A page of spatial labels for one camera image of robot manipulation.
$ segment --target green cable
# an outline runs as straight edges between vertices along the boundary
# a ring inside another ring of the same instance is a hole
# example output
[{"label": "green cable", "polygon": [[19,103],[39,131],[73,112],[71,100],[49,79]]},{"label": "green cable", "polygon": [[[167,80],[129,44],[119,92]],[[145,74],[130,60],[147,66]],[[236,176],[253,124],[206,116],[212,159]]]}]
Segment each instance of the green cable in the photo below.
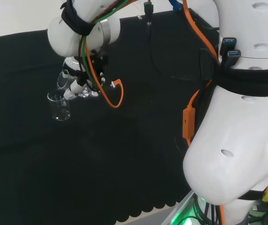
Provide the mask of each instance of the green cable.
[{"label": "green cable", "polygon": [[95,21],[94,24],[97,24],[98,22],[107,19],[109,16],[113,15],[115,12],[117,12],[118,10],[122,9],[123,6],[125,6],[130,0],[125,0],[120,6],[118,6],[116,9],[114,9],[112,12],[104,15],[102,18],[98,19],[97,21]]},{"label": "green cable", "polygon": [[89,80],[92,82],[93,87],[97,88],[97,84],[96,84],[95,80],[92,79],[92,77],[91,77],[89,67],[88,67],[88,64],[87,64],[87,61],[86,61],[85,45],[86,45],[86,37],[84,37],[83,45],[82,45],[82,58],[83,58],[84,66],[85,66],[86,72],[88,74]]},{"label": "green cable", "polygon": [[[100,19],[98,19],[94,24],[97,24],[98,22],[107,19],[108,17],[110,17],[111,15],[113,15],[115,12],[117,12],[118,10],[120,10],[121,8],[123,8],[123,6],[125,6],[129,1],[130,0],[125,0],[120,6],[118,6],[116,9],[114,9],[112,12],[110,12],[110,13],[104,15],[103,17],[101,17]],[[83,45],[82,45],[82,58],[83,58],[84,66],[86,68],[86,71],[87,71],[87,74],[88,74],[88,77],[89,77],[90,81],[92,82],[92,84],[93,84],[94,87],[97,87],[97,84],[96,84],[95,80],[92,79],[91,74],[90,74],[90,71],[88,69],[89,67],[88,67],[88,64],[87,64],[87,61],[86,61],[85,45],[86,45],[86,37],[84,37]]]}]

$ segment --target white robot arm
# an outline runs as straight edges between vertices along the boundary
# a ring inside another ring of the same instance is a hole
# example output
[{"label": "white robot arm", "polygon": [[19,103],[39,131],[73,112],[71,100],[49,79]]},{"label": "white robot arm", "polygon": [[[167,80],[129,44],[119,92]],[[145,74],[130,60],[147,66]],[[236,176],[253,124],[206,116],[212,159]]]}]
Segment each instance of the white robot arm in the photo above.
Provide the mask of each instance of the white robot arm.
[{"label": "white robot arm", "polygon": [[[69,0],[77,15],[90,23],[115,0]],[[237,39],[241,57],[232,67],[243,71],[268,70],[268,0],[214,0],[223,38]],[[88,49],[97,50],[117,40],[120,21],[111,16],[94,26],[87,37]],[[78,55],[81,35],[60,17],[48,29],[52,48],[61,56]],[[81,91],[78,84],[75,90]],[[223,205],[225,224],[241,222],[254,201],[240,200],[249,190],[262,191],[268,185],[268,97],[237,94],[217,86],[207,114],[188,149],[184,174],[206,202]]]},{"label": "white robot arm", "polygon": [[[90,23],[104,12],[114,0],[73,0],[77,15]],[[53,50],[60,56],[72,57],[78,55],[81,35],[75,33],[61,17],[55,18],[48,28],[48,39]],[[97,50],[104,45],[116,41],[120,34],[120,19],[112,15],[97,23],[87,36],[88,49]]]}]

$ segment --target black cloth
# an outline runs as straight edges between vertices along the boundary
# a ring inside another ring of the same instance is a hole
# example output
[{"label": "black cloth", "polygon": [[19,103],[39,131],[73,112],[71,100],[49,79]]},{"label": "black cloth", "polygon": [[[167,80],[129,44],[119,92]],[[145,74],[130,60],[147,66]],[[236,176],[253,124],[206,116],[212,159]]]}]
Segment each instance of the black cloth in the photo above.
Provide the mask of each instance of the black cloth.
[{"label": "black cloth", "polygon": [[[217,43],[217,33],[206,35]],[[146,43],[145,21],[122,19],[118,41],[107,48],[110,76],[124,85],[122,106],[112,109],[102,96],[76,99],[72,118],[60,125],[46,96],[64,59],[46,32],[0,37],[0,225],[113,225],[173,206],[190,191],[185,148],[175,142],[198,85],[177,77],[197,80],[203,45],[177,14],[155,14],[159,76]],[[116,103],[119,95],[110,98]]]}]

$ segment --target white table surface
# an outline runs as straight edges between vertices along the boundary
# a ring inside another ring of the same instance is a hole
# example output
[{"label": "white table surface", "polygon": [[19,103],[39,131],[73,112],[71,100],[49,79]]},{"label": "white table surface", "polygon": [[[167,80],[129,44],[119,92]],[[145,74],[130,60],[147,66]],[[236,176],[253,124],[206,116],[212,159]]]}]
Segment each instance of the white table surface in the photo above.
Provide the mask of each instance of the white table surface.
[{"label": "white table surface", "polygon": [[[144,15],[138,0],[117,12],[120,18]],[[152,0],[154,12],[172,10],[168,0]],[[209,24],[218,26],[218,15],[212,0],[188,0],[189,7]],[[61,14],[61,0],[0,0],[0,36],[47,29],[51,20]]]}]

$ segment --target black velcro strap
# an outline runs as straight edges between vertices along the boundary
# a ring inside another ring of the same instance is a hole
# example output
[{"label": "black velcro strap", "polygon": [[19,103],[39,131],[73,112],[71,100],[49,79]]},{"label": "black velcro strap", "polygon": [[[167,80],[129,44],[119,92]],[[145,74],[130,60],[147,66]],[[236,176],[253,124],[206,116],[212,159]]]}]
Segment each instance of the black velcro strap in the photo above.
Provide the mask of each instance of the black velcro strap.
[{"label": "black velcro strap", "polygon": [[230,92],[254,97],[268,97],[268,83],[235,81],[225,77],[215,77],[216,84]]},{"label": "black velcro strap", "polygon": [[240,200],[248,200],[248,201],[256,201],[263,197],[264,191],[253,191],[250,190],[246,192],[243,196],[241,196]]},{"label": "black velcro strap", "polygon": [[77,34],[88,36],[91,33],[94,25],[82,20],[77,11],[73,8],[72,0],[67,0],[62,6],[62,19],[63,21]]},{"label": "black velcro strap", "polygon": [[268,97],[268,70],[223,71],[219,68],[214,80],[218,86],[239,95]]},{"label": "black velcro strap", "polygon": [[228,78],[245,82],[268,83],[268,69],[229,69],[225,74]]}]

